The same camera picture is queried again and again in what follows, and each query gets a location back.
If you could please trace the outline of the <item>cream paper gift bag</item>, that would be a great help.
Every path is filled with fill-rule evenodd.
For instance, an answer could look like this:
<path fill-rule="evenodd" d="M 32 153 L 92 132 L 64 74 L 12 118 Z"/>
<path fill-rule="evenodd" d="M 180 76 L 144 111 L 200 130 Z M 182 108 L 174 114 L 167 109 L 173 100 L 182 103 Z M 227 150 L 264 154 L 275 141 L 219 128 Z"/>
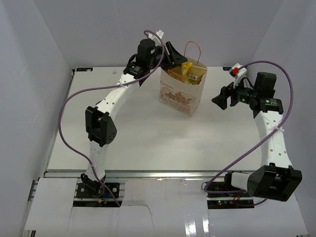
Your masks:
<path fill-rule="evenodd" d="M 206 67 L 201 63 L 200 58 L 195 60 L 188 57 L 187 59 L 194 65 Z M 169 76 L 166 70 L 161 70 L 159 92 L 161 102 L 192 116 L 199 106 L 206 76 L 207 72 L 203 75 L 200 84 L 188 85 Z"/>

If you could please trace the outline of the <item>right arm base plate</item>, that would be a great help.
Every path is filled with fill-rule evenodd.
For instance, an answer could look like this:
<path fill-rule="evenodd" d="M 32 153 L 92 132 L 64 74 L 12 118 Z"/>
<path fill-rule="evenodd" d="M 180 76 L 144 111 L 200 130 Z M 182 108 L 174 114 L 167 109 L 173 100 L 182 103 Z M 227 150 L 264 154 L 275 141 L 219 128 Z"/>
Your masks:
<path fill-rule="evenodd" d="M 207 187 L 206 184 L 217 174 L 212 171 L 202 171 L 201 189 L 206 193 L 208 209 L 243 209 L 254 208 L 254 200 L 246 191 L 231 185 L 231 171 L 220 174 Z"/>

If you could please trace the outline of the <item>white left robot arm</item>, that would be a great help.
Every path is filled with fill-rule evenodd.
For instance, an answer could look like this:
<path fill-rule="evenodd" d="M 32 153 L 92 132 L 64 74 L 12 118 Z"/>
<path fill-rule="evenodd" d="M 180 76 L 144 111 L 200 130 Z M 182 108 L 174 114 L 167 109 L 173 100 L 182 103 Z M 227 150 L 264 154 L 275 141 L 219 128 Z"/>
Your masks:
<path fill-rule="evenodd" d="M 115 117 L 129 96 L 149 77 L 148 73 L 156 67 L 172 69 L 187 62 L 188 59 L 181 55 L 171 44 L 156 45 L 151 39 L 140 41 L 137 53 L 132 55 L 118 81 L 118 87 L 113 89 L 102 101 L 94 107 L 85 110 L 86 132 L 90 143 L 89 166 L 86 174 L 90 179 L 87 191 L 93 197 L 99 197 L 104 192 L 104 184 L 96 180 L 105 177 L 105 156 L 117 135 L 114 124 Z"/>

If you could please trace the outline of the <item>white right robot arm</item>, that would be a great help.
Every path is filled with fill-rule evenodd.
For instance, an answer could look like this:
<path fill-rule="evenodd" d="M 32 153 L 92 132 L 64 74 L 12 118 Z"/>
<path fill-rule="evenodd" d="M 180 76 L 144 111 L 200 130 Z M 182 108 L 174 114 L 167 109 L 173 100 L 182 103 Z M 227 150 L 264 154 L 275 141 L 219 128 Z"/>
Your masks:
<path fill-rule="evenodd" d="M 255 84 L 246 87 L 245 70 L 231 72 L 235 81 L 221 88 L 212 99 L 222 110 L 237 103 L 248 104 L 258 129 L 261 148 L 261 166 L 252 173 L 229 171 L 224 178 L 223 192 L 234 197 L 240 191 L 256 198 L 286 202 L 302 181 L 302 172 L 294 169 L 283 136 L 281 122 L 284 119 L 283 105 L 274 98 L 275 74 L 259 72 Z"/>

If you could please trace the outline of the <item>yellow snack bar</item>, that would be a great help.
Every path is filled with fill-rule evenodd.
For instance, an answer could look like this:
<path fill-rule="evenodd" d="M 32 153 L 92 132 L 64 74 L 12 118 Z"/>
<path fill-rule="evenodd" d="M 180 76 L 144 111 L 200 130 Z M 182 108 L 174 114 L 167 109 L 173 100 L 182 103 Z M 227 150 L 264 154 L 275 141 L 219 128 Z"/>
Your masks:
<path fill-rule="evenodd" d="M 181 72 L 183 76 L 187 74 L 191 66 L 192 66 L 192 62 L 185 62 L 181 64 Z"/>

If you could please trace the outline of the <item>brown potato chips bag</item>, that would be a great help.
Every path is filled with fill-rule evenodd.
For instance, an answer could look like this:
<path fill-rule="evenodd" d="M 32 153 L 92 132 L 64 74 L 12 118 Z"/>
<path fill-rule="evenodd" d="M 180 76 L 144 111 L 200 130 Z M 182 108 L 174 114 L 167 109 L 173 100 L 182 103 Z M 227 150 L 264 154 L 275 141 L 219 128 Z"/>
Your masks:
<path fill-rule="evenodd" d="M 172 69 L 166 70 L 166 73 L 171 76 L 172 78 L 184 83 L 185 80 L 194 80 L 193 85 L 200 84 L 203 75 L 207 72 L 206 67 L 199 67 L 197 65 L 192 64 L 190 69 L 188 70 L 186 75 L 182 75 L 181 72 L 181 65 L 174 67 Z"/>

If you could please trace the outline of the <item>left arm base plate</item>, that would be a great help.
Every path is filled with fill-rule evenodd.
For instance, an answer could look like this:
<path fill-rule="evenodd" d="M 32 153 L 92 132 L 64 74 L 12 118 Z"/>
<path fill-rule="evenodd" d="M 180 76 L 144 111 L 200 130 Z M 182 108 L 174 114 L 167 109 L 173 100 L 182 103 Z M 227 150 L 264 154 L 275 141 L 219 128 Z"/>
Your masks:
<path fill-rule="evenodd" d="M 80 175 L 80 181 L 77 184 L 75 198 L 92 199 L 97 198 L 101 201 L 119 198 L 120 183 L 105 183 L 109 188 L 105 188 L 98 181 L 90 179 L 85 173 Z"/>

